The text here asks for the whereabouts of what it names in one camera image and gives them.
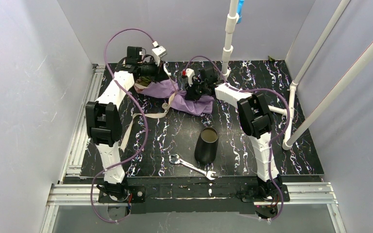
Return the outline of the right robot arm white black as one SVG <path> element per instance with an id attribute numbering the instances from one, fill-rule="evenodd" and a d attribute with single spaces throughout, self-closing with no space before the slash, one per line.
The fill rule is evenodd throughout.
<path id="1" fill-rule="evenodd" d="M 218 78 L 212 67 L 195 71 L 187 68 L 182 71 L 186 100 L 198 100 L 204 95 L 234 106 L 238 111 L 239 123 L 249 137 L 257 165 L 257 176 L 264 182 L 278 177 L 271 146 L 273 116 L 263 94 L 251 94 L 236 89 Z"/>

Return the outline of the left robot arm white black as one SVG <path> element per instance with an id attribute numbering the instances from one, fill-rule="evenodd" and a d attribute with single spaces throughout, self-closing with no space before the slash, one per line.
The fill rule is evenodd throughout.
<path id="1" fill-rule="evenodd" d="M 169 79 L 170 74 L 162 61 L 166 54 L 163 46 L 155 46 L 151 54 L 146 55 L 150 60 L 145 61 L 141 47 L 128 46 L 127 56 L 117 65 L 108 87 L 100 97 L 85 106 L 87 134 L 100 152 L 104 181 L 109 184 L 122 183 L 125 177 L 119 164 L 118 141 L 122 135 L 119 106 L 137 79 L 147 78 L 155 83 Z"/>

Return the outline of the cream ribbon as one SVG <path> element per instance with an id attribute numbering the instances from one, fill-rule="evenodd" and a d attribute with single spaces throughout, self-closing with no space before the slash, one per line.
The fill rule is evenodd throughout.
<path id="1" fill-rule="evenodd" d="M 173 106 L 173 101 L 175 96 L 179 94 L 179 88 L 177 83 L 171 78 L 171 73 L 168 72 L 165 65 L 162 65 L 164 73 L 166 74 L 167 78 L 165 81 L 160 82 L 151 82 L 148 86 L 141 85 L 140 83 L 135 82 L 136 90 L 139 90 L 141 94 L 148 96 L 148 91 L 151 91 L 153 94 L 164 94 L 163 96 L 159 96 L 159 99 L 168 98 L 167 102 L 162 104 L 162 109 L 164 110 L 161 113 L 146 113 L 145 117 L 159 119 L 163 118 L 167 115 L 169 109 Z"/>

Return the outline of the purple wrapping paper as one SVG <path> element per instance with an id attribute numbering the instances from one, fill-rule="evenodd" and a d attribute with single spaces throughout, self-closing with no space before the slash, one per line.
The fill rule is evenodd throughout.
<path id="1" fill-rule="evenodd" d="M 186 100 L 187 92 L 179 89 L 178 84 L 172 80 L 151 82 L 148 86 L 135 83 L 135 89 L 139 94 L 158 99 L 169 99 L 171 95 L 176 93 L 170 107 L 195 116 L 212 114 L 213 111 L 213 97 L 204 95 L 199 100 Z"/>

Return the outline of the pink flower bunch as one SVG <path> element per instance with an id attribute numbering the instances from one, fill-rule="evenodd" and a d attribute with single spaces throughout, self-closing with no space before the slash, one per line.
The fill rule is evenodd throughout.
<path id="1" fill-rule="evenodd" d="M 143 90 L 149 88 L 149 85 L 152 83 L 149 77 L 139 77 L 134 84 L 134 88 L 137 93 L 141 93 Z"/>

